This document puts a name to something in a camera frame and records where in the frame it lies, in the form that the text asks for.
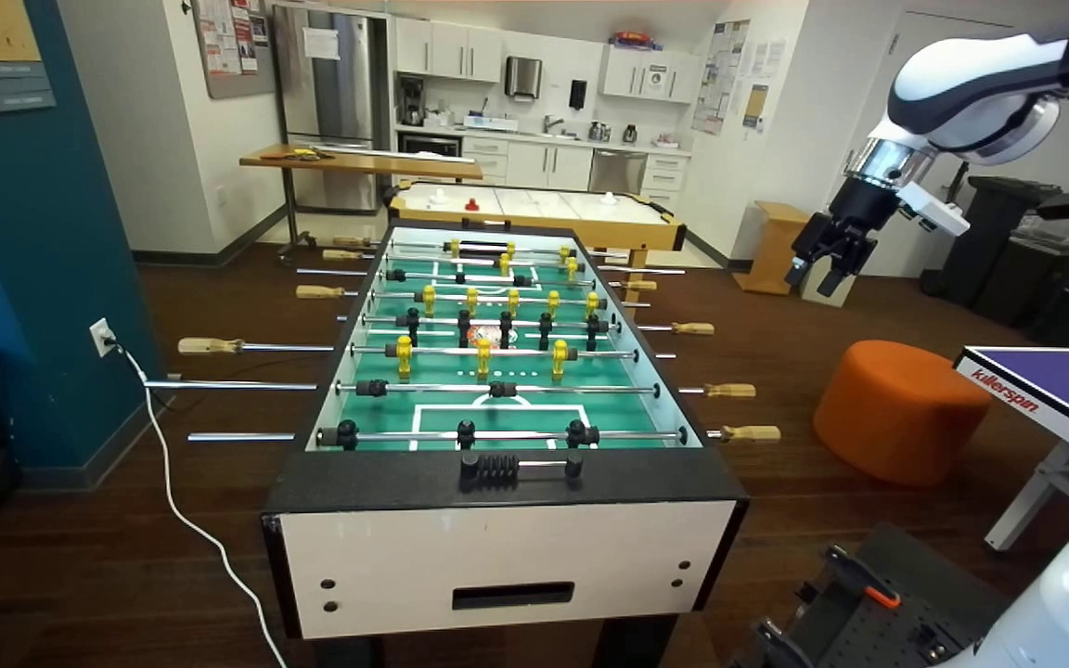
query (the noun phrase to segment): teal wall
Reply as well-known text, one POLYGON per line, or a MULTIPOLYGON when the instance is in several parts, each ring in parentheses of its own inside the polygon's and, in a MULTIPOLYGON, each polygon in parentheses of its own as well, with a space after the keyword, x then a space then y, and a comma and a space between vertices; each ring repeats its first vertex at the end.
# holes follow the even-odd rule
POLYGON ((57 106, 0 114, 0 411, 22 466, 76 467, 143 397, 89 325, 162 370, 59 10, 25 4, 57 106))

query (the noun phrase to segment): white power cord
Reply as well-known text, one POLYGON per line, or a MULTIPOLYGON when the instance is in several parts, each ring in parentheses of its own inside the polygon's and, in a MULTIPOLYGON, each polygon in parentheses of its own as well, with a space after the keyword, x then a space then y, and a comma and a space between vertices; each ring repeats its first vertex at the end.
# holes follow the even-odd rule
POLYGON ((279 648, 275 646, 275 641, 270 638, 270 630, 266 626, 266 613, 263 612, 263 602, 259 601, 258 594, 250 591, 250 588, 246 587, 246 582, 243 582, 242 578, 238 578, 237 574, 234 573, 234 568, 229 564, 229 554, 226 553, 226 545, 221 545, 221 541, 208 535, 208 532, 204 529, 197 527, 197 525, 192 524, 189 518, 184 517, 184 513, 182 513, 179 508, 175 508, 175 501, 171 498, 171 464, 169 453, 167 453, 167 439, 165 435, 162 435, 162 429, 159 428, 159 422, 156 420, 156 411, 151 406, 151 388, 148 388, 148 375, 143 372, 143 368, 139 367, 139 362, 135 360, 135 356, 130 355, 129 351, 124 348, 122 345, 119 345, 118 349, 122 351, 123 355, 126 355, 127 360, 130 360, 130 367, 135 368, 135 373, 137 373, 139 380, 143 384, 145 404, 148 404, 148 418, 151 418, 151 428, 156 431, 156 436, 159 437, 159 445, 162 448, 162 456, 165 456, 165 492, 167 493, 167 504, 171 507, 172 513, 174 513, 179 521, 183 522, 187 528, 200 533, 204 540, 213 543, 213 545, 216 545, 217 552, 220 552, 221 554, 221 564, 226 566, 226 573, 229 574, 229 578, 233 580, 234 584, 242 589, 242 591, 246 592, 246 595, 248 595, 251 601, 254 602, 254 609, 258 611, 259 625, 263 626, 263 638, 266 638, 267 647, 270 647, 270 651, 275 654, 275 659, 279 662, 279 668, 288 668, 288 664, 283 659, 283 655, 279 654, 279 648))

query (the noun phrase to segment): table leg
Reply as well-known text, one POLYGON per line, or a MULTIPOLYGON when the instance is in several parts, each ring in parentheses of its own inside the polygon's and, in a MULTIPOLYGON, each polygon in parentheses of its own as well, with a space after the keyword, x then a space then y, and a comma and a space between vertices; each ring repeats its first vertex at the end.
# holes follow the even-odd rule
POLYGON ((1013 502, 1009 503, 1001 519, 997 519, 992 530, 989 530, 985 542, 996 550, 1009 549, 1028 527, 1031 521, 1034 521, 1034 516, 1042 510, 1043 504, 1051 498, 1053 490, 1062 490, 1069 496, 1069 479, 1066 478, 1068 465, 1069 444, 1066 440, 1058 440, 1051 453, 1038 464, 1031 480, 1025 483, 1013 502))
POLYGON ((313 641, 315 668, 383 668, 381 637, 327 638, 313 641))
POLYGON ((593 668, 657 668, 679 615, 606 619, 597 639, 593 668))
POLYGON ((308 231, 299 232, 299 224, 296 222, 296 182, 292 176, 292 170, 280 170, 283 173, 283 196, 285 207, 288 207, 288 234, 292 238, 283 246, 279 247, 279 262, 283 264, 292 263, 292 252, 300 243, 306 243, 310 247, 315 247, 315 240, 308 231))
MULTIPOLYGON (((642 269, 642 267, 646 266, 646 258, 649 254, 650 251, 646 249, 630 249, 630 266, 633 267, 633 269, 642 269)), ((641 274, 630 274, 628 275, 626 280, 641 280, 642 276, 644 275, 641 274)), ((624 300, 628 301, 637 301, 640 296, 640 292, 638 291, 624 292, 624 300)), ((635 320, 637 309, 626 309, 625 313, 630 317, 630 322, 633 322, 633 320, 635 320)))

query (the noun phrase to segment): killerspin logo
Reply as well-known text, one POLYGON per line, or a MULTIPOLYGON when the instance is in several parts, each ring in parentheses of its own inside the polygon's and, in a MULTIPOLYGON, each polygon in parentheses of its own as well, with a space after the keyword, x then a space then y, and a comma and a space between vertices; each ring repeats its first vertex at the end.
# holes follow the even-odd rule
POLYGON ((1010 405, 1021 407, 1025 413, 1037 413, 1038 404, 1032 402, 1029 398, 1018 392, 1018 390, 1009 388, 1009 386, 1002 384, 1001 380, 996 380, 996 376, 993 376, 992 373, 985 373, 983 369, 976 369, 972 373, 972 377, 975 380, 979 380, 980 385, 988 386, 994 394, 998 398, 1004 398, 1010 405))

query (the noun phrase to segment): electrical outlet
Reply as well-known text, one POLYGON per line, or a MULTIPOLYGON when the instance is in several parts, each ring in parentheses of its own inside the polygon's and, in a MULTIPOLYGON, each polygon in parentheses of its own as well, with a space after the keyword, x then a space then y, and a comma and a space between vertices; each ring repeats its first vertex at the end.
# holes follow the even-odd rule
POLYGON ((114 349, 114 343, 107 343, 106 339, 118 340, 118 338, 114 337, 114 330, 109 328, 109 323, 106 322, 105 317, 89 326, 89 335, 93 337, 93 345, 97 348, 97 356, 100 358, 114 349))

